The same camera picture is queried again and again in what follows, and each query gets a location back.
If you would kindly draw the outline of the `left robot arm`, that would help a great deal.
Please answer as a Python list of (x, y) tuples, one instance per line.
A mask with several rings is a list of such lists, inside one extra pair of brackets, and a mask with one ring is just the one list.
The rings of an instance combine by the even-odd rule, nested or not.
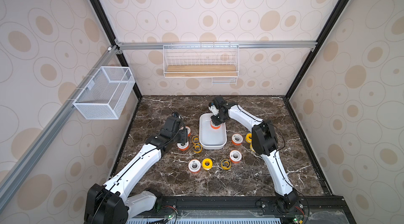
[(94, 184), (87, 193), (84, 223), (125, 224), (128, 219), (152, 210), (158, 193), (145, 190), (135, 196), (130, 193), (173, 145), (187, 143), (188, 133), (178, 112), (169, 116), (160, 132), (150, 136), (138, 154), (114, 177), (103, 185)]

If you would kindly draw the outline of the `white plastic storage box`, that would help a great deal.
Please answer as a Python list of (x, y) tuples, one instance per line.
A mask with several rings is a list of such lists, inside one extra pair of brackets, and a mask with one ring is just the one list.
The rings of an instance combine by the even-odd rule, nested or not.
[(212, 126), (212, 115), (202, 114), (199, 118), (199, 142), (204, 149), (222, 149), (227, 143), (226, 124)]

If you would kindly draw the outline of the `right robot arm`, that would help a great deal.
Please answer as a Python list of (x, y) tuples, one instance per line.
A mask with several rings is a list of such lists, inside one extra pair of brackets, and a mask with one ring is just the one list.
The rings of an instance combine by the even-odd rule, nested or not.
[(245, 111), (236, 102), (224, 100), (222, 96), (215, 97), (208, 108), (213, 113), (211, 120), (214, 126), (220, 126), (228, 119), (233, 119), (251, 132), (252, 148), (264, 160), (274, 183), (278, 211), (287, 213), (293, 209), (299, 195), (280, 159), (278, 138), (272, 121), (260, 119)]

